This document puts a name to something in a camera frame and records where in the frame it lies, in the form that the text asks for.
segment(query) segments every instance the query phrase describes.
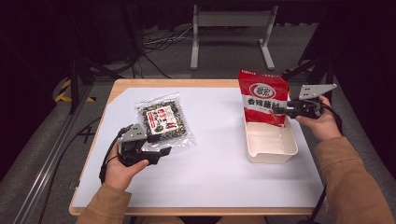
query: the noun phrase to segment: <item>plastic bag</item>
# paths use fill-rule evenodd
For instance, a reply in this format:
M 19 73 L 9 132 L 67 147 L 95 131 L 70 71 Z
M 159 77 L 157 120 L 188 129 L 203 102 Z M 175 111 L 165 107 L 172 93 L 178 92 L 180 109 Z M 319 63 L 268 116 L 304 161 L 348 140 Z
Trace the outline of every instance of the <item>plastic bag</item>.
M 148 136 L 160 134 L 160 140 L 143 146 L 143 150 L 159 151 L 164 147 L 189 148 L 195 139 L 179 104 L 180 93 L 165 95 L 137 104 L 134 108 Z

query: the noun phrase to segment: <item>gray carpet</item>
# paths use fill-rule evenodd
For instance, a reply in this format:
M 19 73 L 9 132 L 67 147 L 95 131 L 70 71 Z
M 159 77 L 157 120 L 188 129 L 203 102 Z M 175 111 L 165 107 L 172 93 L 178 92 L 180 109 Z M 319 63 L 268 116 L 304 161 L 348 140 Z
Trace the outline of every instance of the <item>gray carpet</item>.
M 276 26 L 269 43 L 269 50 L 276 66 L 276 70 L 271 72 L 267 71 L 265 67 L 257 43 L 263 33 L 263 30 L 259 28 L 248 28 L 241 34 L 235 34 L 225 29 L 208 29 L 202 32 L 200 36 L 199 68 L 196 71 L 190 70 L 191 41 L 188 39 L 176 43 L 168 49 L 148 53 L 148 57 L 166 75 L 174 78 L 237 78 L 238 71 L 241 68 L 280 75 L 284 69 L 293 68 L 297 65 L 296 63 L 315 28 L 316 25 Z M 165 78 L 144 57 L 139 58 L 139 63 L 135 65 L 135 68 L 144 78 Z M 130 69 L 123 72 L 122 75 L 132 77 L 134 74 Z M 306 76 L 302 74 L 290 80 L 293 95 L 299 93 L 301 85 L 305 84 L 305 78 Z M 84 126 L 102 115 L 113 81 L 109 77 L 97 78 L 90 92 L 91 97 L 96 97 L 96 102 L 84 104 L 75 125 L 73 125 L 66 138 L 66 142 L 69 142 Z M 59 87 L 53 90 L 54 95 L 58 93 L 62 84 L 61 81 Z M 368 172 L 377 180 L 393 214 L 396 215 L 396 181 L 376 155 L 375 149 L 343 94 L 342 87 L 333 92 L 333 108 L 343 118 L 345 136 L 361 154 Z M 0 223 L 12 223 L 18 214 L 37 174 L 62 130 L 69 110 L 70 103 L 59 102 L 57 104 L 0 183 Z M 98 122 L 92 125 L 92 132 L 95 132 L 97 125 Z M 303 131 L 307 143 L 312 149 L 318 141 L 305 127 L 303 127 Z M 89 136 L 88 141 L 84 143 L 85 136 L 79 136 L 66 150 L 55 175 L 42 223 L 74 223 L 77 220 L 68 212 L 68 206 L 74 193 L 70 185 L 78 181 L 92 139 L 93 137 Z M 28 223 L 38 223 L 47 191 L 48 188 L 41 195 Z M 273 216 L 268 217 L 268 222 L 270 224 L 297 223 L 298 220 L 304 218 Z M 322 224 L 334 223 L 331 212 L 318 216 L 317 221 Z M 125 218 L 124 223 L 129 223 L 128 217 Z

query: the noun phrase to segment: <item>red logo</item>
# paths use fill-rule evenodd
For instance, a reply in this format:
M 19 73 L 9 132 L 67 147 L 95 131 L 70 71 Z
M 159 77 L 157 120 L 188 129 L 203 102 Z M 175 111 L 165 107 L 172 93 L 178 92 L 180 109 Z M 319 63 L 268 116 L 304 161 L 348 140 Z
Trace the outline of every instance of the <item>red logo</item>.
M 276 95 L 275 90 L 263 83 L 256 83 L 249 87 L 250 94 L 262 99 L 271 99 Z

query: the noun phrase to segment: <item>hand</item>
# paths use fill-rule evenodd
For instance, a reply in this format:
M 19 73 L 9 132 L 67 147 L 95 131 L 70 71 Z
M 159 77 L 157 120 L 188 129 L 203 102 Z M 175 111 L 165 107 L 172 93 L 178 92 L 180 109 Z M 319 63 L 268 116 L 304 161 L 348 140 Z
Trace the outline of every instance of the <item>hand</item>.
M 118 148 L 119 142 L 117 141 L 116 144 L 114 144 L 114 147 L 111 148 L 110 154 L 108 156 L 108 160 L 111 158 L 114 159 L 107 163 L 105 183 L 113 188 L 126 190 L 131 183 L 132 178 L 137 175 L 137 173 L 142 171 L 146 166 L 148 166 L 149 161 L 143 160 L 130 167 L 126 167 L 119 161 L 119 158 L 117 157 Z
M 326 97 L 320 95 L 319 99 L 323 104 L 331 106 L 329 100 Z M 314 136 L 320 141 L 342 136 L 340 131 L 338 130 L 332 112 L 330 112 L 326 108 L 323 110 L 323 114 L 318 119 L 310 119 L 303 116 L 297 116 L 296 120 L 299 121 L 301 124 L 309 127 L 312 130 Z

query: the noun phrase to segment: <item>plastic container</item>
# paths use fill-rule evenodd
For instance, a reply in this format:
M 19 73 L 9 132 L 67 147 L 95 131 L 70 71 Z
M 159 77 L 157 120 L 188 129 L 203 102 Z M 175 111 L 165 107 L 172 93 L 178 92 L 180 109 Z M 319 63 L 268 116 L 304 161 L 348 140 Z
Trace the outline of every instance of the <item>plastic container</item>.
M 247 158 L 251 162 L 284 163 L 298 152 L 289 117 L 285 119 L 285 127 L 246 122 L 245 128 Z

